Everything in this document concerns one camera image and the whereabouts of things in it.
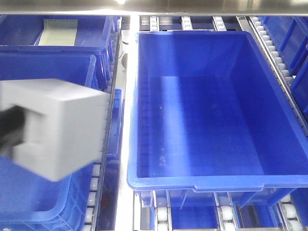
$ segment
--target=metal rail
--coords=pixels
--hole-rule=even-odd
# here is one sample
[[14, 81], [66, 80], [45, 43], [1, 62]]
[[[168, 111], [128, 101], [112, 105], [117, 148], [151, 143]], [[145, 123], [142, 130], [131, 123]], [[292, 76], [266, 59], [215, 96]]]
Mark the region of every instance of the metal rail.
[[0, 0], [0, 14], [308, 15], [306, 0]]
[[[127, 76], [134, 78], [137, 70], [137, 47], [134, 46], [135, 33], [139, 32], [140, 18], [139, 16], [130, 17], [130, 50], [128, 53], [128, 69]], [[123, 123], [123, 139], [121, 148], [121, 159], [119, 168], [119, 187], [117, 193], [116, 215], [115, 215], [115, 231], [131, 231], [133, 230], [134, 221], [134, 191], [127, 184], [128, 169], [128, 153], [129, 153], [129, 132], [130, 132], [130, 116], [132, 107], [132, 98], [134, 90], [134, 81], [126, 82], [126, 96], [124, 123]]]

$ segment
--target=blue crate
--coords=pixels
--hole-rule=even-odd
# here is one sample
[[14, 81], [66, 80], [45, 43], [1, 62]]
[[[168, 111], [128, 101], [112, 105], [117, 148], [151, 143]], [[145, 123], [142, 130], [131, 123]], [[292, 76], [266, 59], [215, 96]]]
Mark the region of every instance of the blue crate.
[[0, 53], [0, 80], [58, 78], [98, 89], [95, 63], [87, 54]]
[[[86, 54], [0, 53], [0, 80], [58, 78], [98, 89], [95, 63]], [[81, 231], [92, 169], [50, 182], [0, 159], [0, 230]]]
[[[74, 46], [37, 46], [44, 29], [44, 19], [77, 19], [78, 28]], [[112, 78], [110, 61], [113, 60], [114, 17], [111, 16], [0, 16], [1, 52], [74, 52], [96, 56], [96, 76], [100, 89], [107, 88]]]
[[308, 186], [308, 141], [247, 32], [140, 33], [128, 183], [151, 206], [274, 205]]
[[0, 158], [0, 229], [81, 231], [93, 164], [59, 182]]
[[115, 98], [114, 105], [112, 109], [112, 118], [110, 125], [110, 133], [109, 133], [109, 142], [108, 142], [108, 150], [107, 150], [107, 158], [118, 159], [119, 153], [119, 142], [121, 137], [121, 128], [122, 128], [122, 90], [115, 90]]
[[308, 23], [303, 17], [261, 17], [261, 22], [276, 46], [291, 75], [296, 75], [308, 51]]

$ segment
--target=white roller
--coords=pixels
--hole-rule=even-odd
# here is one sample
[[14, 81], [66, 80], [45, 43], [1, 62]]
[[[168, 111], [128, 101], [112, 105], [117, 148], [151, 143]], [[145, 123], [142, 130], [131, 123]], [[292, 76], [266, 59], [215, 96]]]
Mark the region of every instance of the white roller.
[[95, 192], [90, 192], [89, 193], [88, 206], [94, 206], [95, 205], [95, 197], [96, 197], [96, 193]]
[[276, 47], [275, 46], [268, 46], [269, 48], [269, 51], [272, 52], [272, 51], [276, 51]]
[[264, 30], [264, 27], [263, 26], [257, 26], [257, 30], [258, 31]]
[[284, 208], [285, 214], [288, 219], [296, 218], [296, 209], [294, 205], [291, 204], [283, 204], [282, 207]]
[[85, 225], [83, 231], [91, 231], [91, 225]]
[[98, 178], [97, 177], [93, 177], [91, 179], [90, 190], [91, 191], [97, 191], [97, 185], [98, 185]]
[[281, 70], [281, 71], [287, 69], [287, 67], [285, 66], [285, 64], [278, 64], [277, 66], [278, 66], [279, 70]]
[[262, 39], [263, 39], [264, 41], [270, 41], [270, 37], [269, 37], [268, 35], [262, 36]]
[[261, 26], [262, 24], [261, 24], [260, 21], [255, 21], [255, 25], [256, 25], [256, 26]]
[[232, 220], [233, 219], [233, 213], [232, 208], [230, 206], [222, 206], [221, 213], [222, 213], [222, 220]]
[[291, 196], [290, 196], [290, 194], [288, 194], [283, 199], [281, 199], [280, 201], [282, 203], [288, 203], [288, 202], [290, 202], [290, 200], [291, 200]]
[[87, 208], [86, 216], [85, 216], [85, 223], [91, 223], [92, 216], [93, 216], [93, 208]]
[[158, 207], [157, 208], [157, 219], [158, 219], [158, 221], [167, 221], [168, 220], [167, 207]]
[[281, 74], [282, 74], [283, 77], [288, 77], [288, 76], [290, 76], [290, 72], [289, 72], [288, 70], [282, 70], [282, 71], [281, 71]]
[[273, 58], [279, 57], [278, 51], [272, 51], [272, 52], [271, 52], [271, 55], [273, 56]]
[[225, 231], [236, 231], [233, 223], [224, 222], [223, 224], [225, 226]]
[[258, 17], [253, 17], [253, 18], [252, 18], [252, 21], [253, 21], [253, 22], [257, 22], [257, 21], [259, 21], [259, 19], [258, 19]]
[[298, 220], [289, 221], [292, 231], [303, 231], [303, 227]]
[[225, 26], [218, 26], [218, 31], [226, 30]]
[[285, 77], [284, 80], [288, 85], [291, 85], [294, 81], [294, 78], [293, 77]]
[[216, 16], [216, 17], [215, 17], [215, 20], [216, 20], [216, 21], [222, 21], [222, 17]]
[[273, 46], [273, 42], [271, 40], [265, 41], [265, 45], [268, 46]]
[[268, 35], [265, 30], [261, 30], [261, 31], [259, 31], [259, 33], [260, 33], [261, 36]]
[[168, 224], [166, 224], [166, 223], [158, 223], [157, 231], [168, 231]]
[[216, 22], [216, 25], [218, 25], [218, 26], [223, 26], [223, 21], [218, 21], [218, 22]]
[[274, 58], [274, 61], [275, 61], [275, 63], [277, 63], [277, 64], [282, 64], [282, 63], [283, 63], [281, 57], [276, 57], [276, 58]]
[[100, 176], [101, 165], [95, 164], [93, 166], [92, 176], [99, 177]]

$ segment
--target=stacked blue bin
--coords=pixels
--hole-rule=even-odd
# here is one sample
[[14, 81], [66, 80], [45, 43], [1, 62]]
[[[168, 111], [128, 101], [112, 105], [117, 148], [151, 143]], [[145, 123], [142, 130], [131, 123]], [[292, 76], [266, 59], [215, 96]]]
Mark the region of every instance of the stacked blue bin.
[[128, 183], [144, 206], [152, 190], [172, 207], [215, 205], [214, 192], [244, 207], [308, 187], [308, 141], [249, 33], [141, 33], [138, 46]]
[[[96, 57], [88, 54], [0, 53], [0, 80], [58, 78], [99, 89]], [[81, 231], [93, 164], [50, 182], [0, 159], [0, 229]]]
[[[44, 19], [77, 19], [74, 46], [38, 46]], [[0, 16], [0, 52], [86, 53], [96, 57], [98, 86], [104, 90], [112, 78], [113, 39], [118, 31], [116, 16]]]
[[296, 75], [308, 55], [308, 22], [303, 17], [259, 17], [291, 75]]

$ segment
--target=metal frame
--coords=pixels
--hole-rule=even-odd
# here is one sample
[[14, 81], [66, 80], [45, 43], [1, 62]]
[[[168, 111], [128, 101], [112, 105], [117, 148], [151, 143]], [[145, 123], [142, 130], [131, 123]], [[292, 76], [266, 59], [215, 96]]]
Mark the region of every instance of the metal frame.
[[306, 0], [0, 0], [0, 14], [308, 15]]

